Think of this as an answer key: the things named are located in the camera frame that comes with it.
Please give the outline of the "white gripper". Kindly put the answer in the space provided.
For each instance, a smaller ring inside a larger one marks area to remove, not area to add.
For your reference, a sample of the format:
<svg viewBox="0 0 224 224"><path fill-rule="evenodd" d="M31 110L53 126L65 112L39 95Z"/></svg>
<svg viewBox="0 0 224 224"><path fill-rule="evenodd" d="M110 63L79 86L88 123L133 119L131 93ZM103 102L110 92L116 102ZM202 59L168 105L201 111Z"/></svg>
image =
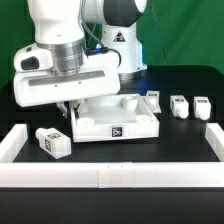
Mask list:
<svg viewBox="0 0 224 224"><path fill-rule="evenodd" d="M13 83L15 100L21 107L57 103L57 108L67 118L64 101L119 92L118 66L118 55L106 53L85 58L79 72L68 76L54 76L49 70L18 72ZM86 100L80 100L75 107L76 117L87 111Z"/></svg>

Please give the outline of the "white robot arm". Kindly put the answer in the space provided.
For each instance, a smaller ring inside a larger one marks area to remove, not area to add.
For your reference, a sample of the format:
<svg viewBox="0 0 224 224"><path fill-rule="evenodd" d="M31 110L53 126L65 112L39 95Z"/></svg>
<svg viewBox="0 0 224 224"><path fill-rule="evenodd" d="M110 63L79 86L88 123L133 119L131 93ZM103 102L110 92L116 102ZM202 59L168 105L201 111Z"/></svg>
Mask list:
<svg viewBox="0 0 224 224"><path fill-rule="evenodd" d="M147 0L27 0L35 42L14 57L14 94L22 107L116 94L120 90L117 50L89 50L90 23L133 25Z"/></svg>

